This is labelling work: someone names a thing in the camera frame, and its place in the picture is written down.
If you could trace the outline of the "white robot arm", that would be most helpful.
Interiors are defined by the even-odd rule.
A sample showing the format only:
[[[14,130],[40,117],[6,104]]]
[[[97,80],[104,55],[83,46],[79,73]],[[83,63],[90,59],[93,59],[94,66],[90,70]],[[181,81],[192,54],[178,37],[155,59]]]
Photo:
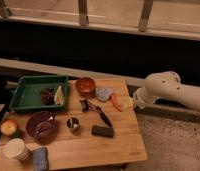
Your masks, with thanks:
[[[144,85],[133,93],[134,104],[141,109],[159,99],[176,101],[200,112],[200,87],[182,84],[174,71],[148,75]]]

